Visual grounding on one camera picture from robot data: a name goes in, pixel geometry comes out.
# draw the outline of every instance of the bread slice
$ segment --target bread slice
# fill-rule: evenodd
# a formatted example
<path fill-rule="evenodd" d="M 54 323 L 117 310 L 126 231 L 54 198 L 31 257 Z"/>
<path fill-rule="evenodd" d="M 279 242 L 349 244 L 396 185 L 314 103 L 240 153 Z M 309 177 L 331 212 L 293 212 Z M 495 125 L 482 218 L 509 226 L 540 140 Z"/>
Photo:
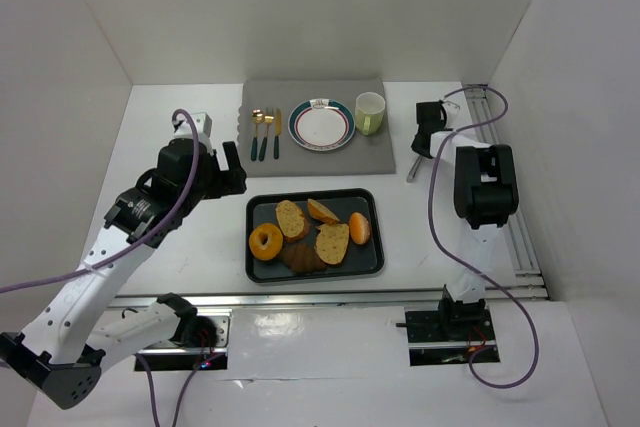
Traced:
<path fill-rule="evenodd" d="M 325 264 L 339 265 L 347 255 L 349 226 L 347 224 L 323 224 L 318 227 L 316 253 Z"/>
<path fill-rule="evenodd" d="M 309 211 L 309 215 L 312 219 L 319 220 L 323 224 L 333 225 L 340 222 L 340 219 L 336 214 L 331 212 L 317 200 L 307 200 L 307 210 Z"/>
<path fill-rule="evenodd" d="M 300 207 L 290 200 L 283 200 L 276 206 L 276 217 L 282 235 L 288 242 L 302 239 L 309 233 L 311 224 Z"/>
<path fill-rule="evenodd" d="M 320 260 L 313 247 L 303 242 L 285 247 L 278 257 L 296 274 L 327 270 L 327 266 Z"/>

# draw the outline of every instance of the cutlery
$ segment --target cutlery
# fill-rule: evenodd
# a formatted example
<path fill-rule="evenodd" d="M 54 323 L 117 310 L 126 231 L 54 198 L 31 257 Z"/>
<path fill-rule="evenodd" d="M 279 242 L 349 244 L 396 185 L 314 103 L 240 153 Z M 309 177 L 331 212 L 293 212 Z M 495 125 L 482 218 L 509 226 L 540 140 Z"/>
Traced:
<path fill-rule="evenodd" d="M 416 178 L 416 174 L 418 173 L 418 169 L 420 168 L 420 163 L 422 162 L 422 159 L 424 159 L 424 157 L 419 155 L 418 158 L 416 159 L 416 161 L 413 163 L 413 166 L 411 167 L 411 170 L 409 171 L 409 175 L 407 175 L 407 183 L 408 184 L 413 182 L 413 180 Z"/>
<path fill-rule="evenodd" d="M 251 120 L 256 124 L 256 132 L 253 134 L 253 142 L 251 143 L 251 160 L 258 157 L 258 126 L 264 121 L 264 114 L 261 110 L 251 112 Z"/>
<path fill-rule="evenodd" d="M 273 141 L 273 158 L 280 158 L 280 132 L 282 132 L 282 114 L 276 109 L 276 138 Z"/>
<path fill-rule="evenodd" d="M 273 109 L 268 108 L 267 113 L 264 116 L 264 123 L 267 124 L 267 132 L 264 134 L 264 139 L 262 139 L 262 145 L 260 146 L 260 155 L 258 159 L 260 162 L 264 160 L 264 156 L 267 153 L 267 140 L 269 139 L 269 126 L 273 123 Z"/>

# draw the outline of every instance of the white wall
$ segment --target white wall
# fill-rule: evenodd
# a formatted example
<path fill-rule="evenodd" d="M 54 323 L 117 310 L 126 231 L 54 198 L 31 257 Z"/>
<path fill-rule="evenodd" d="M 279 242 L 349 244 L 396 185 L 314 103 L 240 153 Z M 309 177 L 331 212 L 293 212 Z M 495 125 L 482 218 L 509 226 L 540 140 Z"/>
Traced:
<path fill-rule="evenodd" d="M 0 285 L 74 270 L 131 89 L 83 0 L 0 0 Z M 19 329 L 59 286 L 0 296 Z M 0 372 L 2 424 L 34 389 Z"/>
<path fill-rule="evenodd" d="M 640 413 L 639 81 L 640 0 L 533 0 L 492 80 L 536 253 L 612 427 Z"/>
<path fill-rule="evenodd" d="M 87 0 L 135 84 L 487 81 L 529 0 Z"/>

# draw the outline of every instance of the black tray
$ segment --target black tray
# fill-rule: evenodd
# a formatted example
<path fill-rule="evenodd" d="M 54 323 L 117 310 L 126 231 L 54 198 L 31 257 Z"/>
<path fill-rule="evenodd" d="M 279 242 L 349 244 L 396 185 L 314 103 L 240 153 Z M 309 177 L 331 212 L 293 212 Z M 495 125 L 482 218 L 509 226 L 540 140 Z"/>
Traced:
<path fill-rule="evenodd" d="M 349 223 L 354 212 L 364 215 L 371 224 L 371 240 L 365 245 L 356 245 L 349 241 L 349 248 L 342 264 L 338 267 L 327 267 L 323 272 L 295 274 L 279 260 L 263 262 L 251 255 L 249 235 L 260 224 L 270 222 L 278 225 L 276 205 L 283 200 L 290 200 L 302 208 L 311 222 L 309 234 L 299 242 L 313 246 L 318 236 L 321 222 L 309 217 L 307 199 L 314 199 L 326 205 L 341 222 Z M 283 282 L 288 280 L 326 279 L 353 275 L 374 274 L 384 265 L 384 253 L 380 240 L 380 228 L 376 214 L 376 204 L 371 192 L 364 189 L 325 190 L 319 192 L 297 192 L 290 194 L 259 195 L 247 203 L 247 236 L 245 239 L 245 265 L 247 275 L 258 283 Z"/>

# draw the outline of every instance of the knife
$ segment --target knife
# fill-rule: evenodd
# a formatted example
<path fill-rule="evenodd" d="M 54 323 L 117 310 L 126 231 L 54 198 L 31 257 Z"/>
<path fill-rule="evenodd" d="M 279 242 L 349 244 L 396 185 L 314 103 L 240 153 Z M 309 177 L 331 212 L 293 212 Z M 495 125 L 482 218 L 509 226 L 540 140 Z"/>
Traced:
<path fill-rule="evenodd" d="M 276 110 L 276 138 L 273 141 L 273 158 L 280 158 L 280 132 L 282 131 L 282 114 L 280 109 Z"/>

